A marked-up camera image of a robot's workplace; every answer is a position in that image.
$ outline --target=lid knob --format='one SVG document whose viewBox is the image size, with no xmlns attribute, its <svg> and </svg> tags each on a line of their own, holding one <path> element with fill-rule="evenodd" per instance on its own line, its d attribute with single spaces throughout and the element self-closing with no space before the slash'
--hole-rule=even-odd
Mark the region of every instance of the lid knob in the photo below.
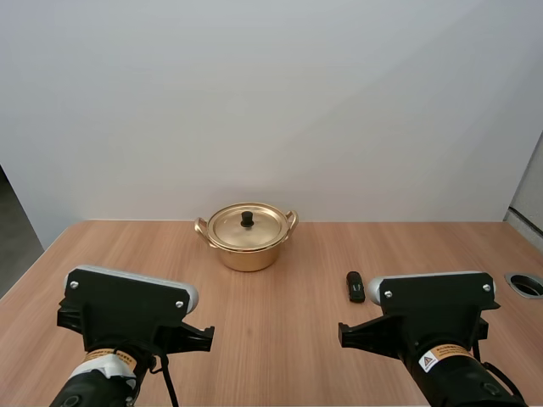
<svg viewBox="0 0 543 407">
<path fill-rule="evenodd" d="M 253 213 L 250 210 L 246 210 L 241 213 L 241 226 L 251 227 L 255 223 L 253 222 Z"/>
</svg>

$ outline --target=black cable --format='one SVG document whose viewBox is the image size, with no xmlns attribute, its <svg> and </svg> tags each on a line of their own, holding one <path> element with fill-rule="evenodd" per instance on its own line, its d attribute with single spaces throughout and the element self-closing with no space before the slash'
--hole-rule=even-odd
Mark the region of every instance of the black cable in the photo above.
<svg viewBox="0 0 543 407">
<path fill-rule="evenodd" d="M 511 381 L 511 379 L 509 377 L 507 377 L 505 375 L 505 373 L 503 373 L 500 369 L 498 369 L 497 367 L 495 367 L 494 365 L 492 365 L 491 363 L 489 362 L 484 362 L 483 363 L 483 367 L 494 374 L 494 376 L 496 376 L 498 379 L 500 379 L 502 382 L 504 382 L 506 384 L 506 386 L 509 387 L 509 390 L 511 390 L 511 393 L 513 396 L 517 396 L 519 399 L 521 399 L 522 401 L 524 401 L 524 397 L 523 395 L 520 393 L 520 391 L 518 390 L 517 386 L 515 386 L 515 384 Z"/>
<path fill-rule="evenodd" d="M 481 363 L 481 352 L 479 350 L 479 341 L 475 341 L 473 344 L 473 357 Z"/>
<path fill-rule="evenodd" d="M 475 341 L 475 343 L 473 344 L 473 357 L 479 363 L 481 363 L 481 353 L 480 353 L 480 350 L 479 350 L 479 341 Z M 489 362 L 481 363 L 481 365 L 483 365 L 483 367 L 487 371 L 492 373 L 494 376 L 496 376 L 498 379 L 500 379 L 506 386 L 508 386 L 509 390 L 511 390 L 511 393 L 512 393 L 513 396 L 516 396 L 519 399 L 521 399 L 522 401 L 524 401 L 524 397 L 520 393 L 520 390 L 518 390 L 518 387 L 515 386 L 515 383 L 513 383 L 511 381 L 511 379 L 509 377 L 507 377 L 503 371 L 501 371 L 500 369 L 498 369 L 497 367 L 495 367 L 494 365 L 492 365 Z"/>
<path fill-rule="evenodd" d="M 149 372 L 152 375 L 162 372 L 162 376 L 164 376 L 164 382 L 166 383 L 166 388 L 168 389 L 168 394 L 170 395 L 171 406 L 179 407 L 179 402 L 177 401 L 177 396 L 176 396 L 176 389 L 173 387 L 170 371 L 168 369 L 168 365 L 170 364 L 170 361 L 168 360 L 168 354 L 165 351 L 163 351 L 161 348 L 159 348 L 158 346 L 153 345 L 152 343 L 146 343 L 144 341 L 138 341 L 138 340 L 133 340 L 133 339 L 127 339 L 121 342 L 120 344 L 118 344 L 113 349 L 113 354 L 116 354 L 121 346 L 127 345 L 127 344 L 138 346 L 139 348 L 142 348 L 143 350 L 150 352 L 153 356 L 156 355 L 160 358 L 160 368 L 157 369 L 156 371 L 149 370 Z"/>
</svg>

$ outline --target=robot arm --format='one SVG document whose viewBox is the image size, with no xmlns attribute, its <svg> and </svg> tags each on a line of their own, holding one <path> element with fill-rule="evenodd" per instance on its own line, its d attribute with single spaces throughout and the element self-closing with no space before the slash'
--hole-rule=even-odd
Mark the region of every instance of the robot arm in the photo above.
<svg viewBox="0 0 543 407">
<path fill-rule="evenodd" d="M 383 316 L 339 324 L 342 347 L 401 360 L 432 406 L 526 407 L 514 385 L 510 394 L 488 370 L 510 382 L 505 375 L 479 360 L 478 340 L 488 334 L 481 311 L 500 307 L 487 273 L 378 278 L 368 289 Z"/>
<path fill-rule="evenodd" d="M 147 371 L 164 374 L 179 405 L 167 355 L 209 352 L 215 330 L 182 322 L 198 304 L 193 286 L 82 265 L 66 277 L 64 295 L 57 323 L 80 333 L 88 353 L 51 407 L 132 406 Z"/>
</svg>

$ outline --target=gray floor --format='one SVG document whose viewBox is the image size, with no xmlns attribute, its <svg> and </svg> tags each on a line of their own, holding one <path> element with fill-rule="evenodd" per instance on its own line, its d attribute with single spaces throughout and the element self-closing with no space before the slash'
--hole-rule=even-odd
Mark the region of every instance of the gray floor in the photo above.
<svg viewBox="0 0 543 407">
<path fill-rule="evenodd" d="M 0 170 L 0 297 L 42 253 L 25 211 Z"/>
</svg>

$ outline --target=warning label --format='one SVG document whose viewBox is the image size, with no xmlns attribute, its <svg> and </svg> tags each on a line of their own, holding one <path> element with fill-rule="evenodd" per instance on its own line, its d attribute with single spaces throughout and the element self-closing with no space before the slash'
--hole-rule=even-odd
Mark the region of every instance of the warning label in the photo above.
<svg viewBox="0 0 543 407">
<path fill-rule="evenodd" d="M 113 349 L 94 350 L 92 352 L 89 352 L 87 356 L 85 356 L 85 359 L 83 360 L 83 362 L 87 362 L 89 360 L 99 358 L 100 356 L 105 356 L 106 354 L 112 354 L 112 353 L 113 353 Z M 136 368 L 136 360 L 134 358 L 132 358 L 129 354 L 121 352 L 120 350 L 118 350 L 115 354 L 119 357 L 120 360 L 125 362 L 132 371 L 134 371 L 134 369 Z"/>
<path fill-rule="evenodd" d="M 440 360 L 450 358 L 451 356 L 467 356 L 472 358 L 473 356 L 462 346 L 458 345 L 440 345 L 430 349 L 423 357 L 418 361 L 418 364 L 423 370 L 428 373 L 434 366 L 438 364 Z"/>
</svg>

